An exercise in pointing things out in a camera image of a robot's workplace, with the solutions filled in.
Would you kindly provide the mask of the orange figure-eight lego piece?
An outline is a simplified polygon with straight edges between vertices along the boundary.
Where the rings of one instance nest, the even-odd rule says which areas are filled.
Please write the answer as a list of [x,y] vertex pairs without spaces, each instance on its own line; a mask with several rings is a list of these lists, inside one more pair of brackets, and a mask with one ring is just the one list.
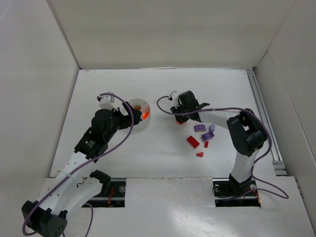
[[142,113],[142,120],[146,120],[149,115],[150,115],[150,112]]

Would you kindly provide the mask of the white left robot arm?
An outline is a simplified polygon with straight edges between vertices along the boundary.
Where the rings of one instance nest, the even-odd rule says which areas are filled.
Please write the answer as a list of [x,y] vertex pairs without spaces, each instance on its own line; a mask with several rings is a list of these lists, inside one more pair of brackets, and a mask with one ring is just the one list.
[[26,228],[43,237],[61,236],[75,212],[103,189],[109,189],[111,178],[97,170],[97,158],[110,153],[108,143],[118,130],[132,129],[142,116],[129,103],[124,102],[123,106],[127,115],[111,103],[98,110],[53,186],[37,200],[23,204],[22,232],[25,236],[29,235]]

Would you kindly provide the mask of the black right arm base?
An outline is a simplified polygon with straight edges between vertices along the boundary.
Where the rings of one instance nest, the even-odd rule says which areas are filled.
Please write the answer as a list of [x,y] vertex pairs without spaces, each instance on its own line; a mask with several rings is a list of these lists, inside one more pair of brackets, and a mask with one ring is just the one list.
[[229,178],[212,179],[212,193],[216,207],[260,207],[256,182],[249,178],[238,183],[231,175]]

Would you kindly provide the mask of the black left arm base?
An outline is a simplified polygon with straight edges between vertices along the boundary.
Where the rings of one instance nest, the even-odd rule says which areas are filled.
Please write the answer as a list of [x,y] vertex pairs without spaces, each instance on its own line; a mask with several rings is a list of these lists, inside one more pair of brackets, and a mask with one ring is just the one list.
[[89,178],[98,180],[101,191],[86,203],[92,207],[121,208],[125,207],[126,178],[111,178],[102,171],[93,171]]

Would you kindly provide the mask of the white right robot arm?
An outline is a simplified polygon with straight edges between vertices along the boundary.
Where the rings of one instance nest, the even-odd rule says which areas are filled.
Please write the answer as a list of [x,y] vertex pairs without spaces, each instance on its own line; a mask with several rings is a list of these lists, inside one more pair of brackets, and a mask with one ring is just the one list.
[[254,160],[268,138],[251,109],[207,109],[210,104],[199,103],[192,91],[173,91],[169,100],[173,102],[170,110],[180,124],[193,120],[227,129],[237,152],[230,178],[241,184],[251,177]]

